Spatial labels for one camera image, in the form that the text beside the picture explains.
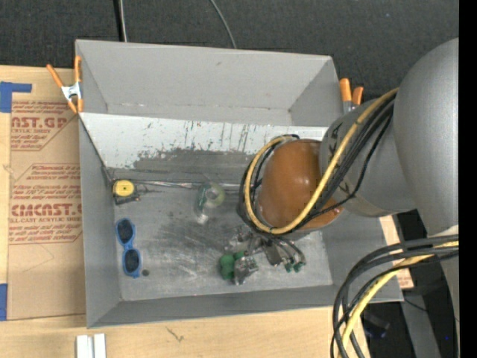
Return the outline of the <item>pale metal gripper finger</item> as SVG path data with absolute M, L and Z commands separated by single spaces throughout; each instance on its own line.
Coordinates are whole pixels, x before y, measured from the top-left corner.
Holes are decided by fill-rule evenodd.
M 227 243 L 227 250 L 231 253 L 246 251 L 248 254 L 257 254 L 261 249 L 261 239 L 254 233 L 236 233 Z
M 242 285 L 246 279 L 259 270 L 258 264 L 252 256 L 243 256 L 234 263 L 234 284 Z

